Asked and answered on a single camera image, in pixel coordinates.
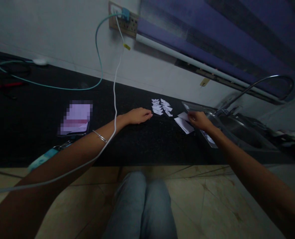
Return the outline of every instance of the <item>electrical outlet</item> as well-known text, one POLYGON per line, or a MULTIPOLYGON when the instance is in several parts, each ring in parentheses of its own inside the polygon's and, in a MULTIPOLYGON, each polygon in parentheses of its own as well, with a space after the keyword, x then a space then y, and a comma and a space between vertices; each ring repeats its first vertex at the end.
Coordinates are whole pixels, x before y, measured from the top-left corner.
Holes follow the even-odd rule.
MULTIPOLYGON (((122 7, 109 1, 109 15, 113 14, 115 11, 122 12, 122 7)), ((122 33, 136 38, 137 30, 138 30, 138 22, 139 22, 138 15, 130 12, 129 22, 121 18, 118 18, 118 21, 119 21, 119 26, 122 33)), ((109 18, 109 27, 119 30, 115 17, 109 18)))

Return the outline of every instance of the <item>stack of paper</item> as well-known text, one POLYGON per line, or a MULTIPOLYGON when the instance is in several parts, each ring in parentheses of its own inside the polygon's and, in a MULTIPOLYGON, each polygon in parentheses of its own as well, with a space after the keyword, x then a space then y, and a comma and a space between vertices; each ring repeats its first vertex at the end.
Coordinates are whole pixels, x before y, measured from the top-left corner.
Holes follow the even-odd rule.
POLYGON ((178 117, 175 118, 174 120, 186 134, 189 134, 194 131, 194 128, 188 123, 190 120, 188 119, 187 113, 185 112, 180 113, 178 117))
POLYGON ((194 128, 191 125, 189 125, 189 123, 186 122, 185 120, 183 120, 182 118, 177 117, 174 120, 176 121, 176 123, 182 128, 182 130, 186 134, 189 134, 194 131, 194 128))
POLYGON ((161 105, 162 105, 162 108, 163 110, 165 110, 165 113, 168 115, 168 116, 173 116, 172 114, 170 114, 170 112, 172 111, 172 108, 170 107, 171 105, 166 102, 165 100, 161 99, 161 105))
POLYGON ((160 101, 158 99, 152 99, 152 110, 157 115, 162 115, 162 106, 160 105, 160 101))

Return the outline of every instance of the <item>purple blind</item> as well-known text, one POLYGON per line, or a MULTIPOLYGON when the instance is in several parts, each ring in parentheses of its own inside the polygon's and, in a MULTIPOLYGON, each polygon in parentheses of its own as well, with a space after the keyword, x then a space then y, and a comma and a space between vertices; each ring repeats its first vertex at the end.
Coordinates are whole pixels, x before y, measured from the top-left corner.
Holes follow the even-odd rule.
MULTIPOLYGON (((294 0, 142 0, 138 33, 249 84, 295 81, 294 0)), ((289 83, 257 87, 280 97, 289 83)))

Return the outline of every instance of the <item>forearm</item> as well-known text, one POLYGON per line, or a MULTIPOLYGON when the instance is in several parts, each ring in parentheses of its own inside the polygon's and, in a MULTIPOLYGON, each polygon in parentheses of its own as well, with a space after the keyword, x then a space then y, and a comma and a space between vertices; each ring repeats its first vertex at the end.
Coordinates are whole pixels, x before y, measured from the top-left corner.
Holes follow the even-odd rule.
MULTIPOLYGON (((118 116, 116 121, 116 134, 126 125, 127 122, 124 120, 123 116, 118 116)), ((113 131, 114 120, 96 130, 96 132, 102 135, 106 140, 109 140, 113 131)), ((60 175, 63 175, 95 158, 105 144, 106 143, 101 140, 96 133, 92 132, 82 137, 63 151, 57 153, 40 167, 36 168, 18 185, 44 182, 59 177, 60 175)), ((91 166, 92 163, 63 178, 60 185, 63 187, 68 186, 91 166)))
MULTIPOLYGON (((126 125, 123 117, 118 116, 116 133, 126 125)), ((96 130, 106 140, 111 137, 113 131, 114 121, 96 130)), ((95 158, 105 144, 92 132, 36 168, 17 186, 57 178, 95 158)), ((55 198, 91 165, 92 163, 51 184, 10 192, 0 204, 0 237, 34 237, 55 198)))
POLYGON ((295 193, 218 128, 207 131, 239 180, 286 236, 295 234, 295 193))

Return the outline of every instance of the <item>hand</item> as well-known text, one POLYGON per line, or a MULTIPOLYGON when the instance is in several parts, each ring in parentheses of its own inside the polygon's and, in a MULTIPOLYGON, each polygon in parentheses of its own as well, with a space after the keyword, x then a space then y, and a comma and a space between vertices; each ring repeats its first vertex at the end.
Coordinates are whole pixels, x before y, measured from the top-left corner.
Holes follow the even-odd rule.
POLYGON ((144 108, 133 109, 123 115, 127 124, 140 124, 149 120, 153 114, 150 110, 144 108))
POLYGON ((192 125, 205 132, 212 128, 215 128, 212 122, 206 117, 204 112, 189 112, 188 118, 192 125))

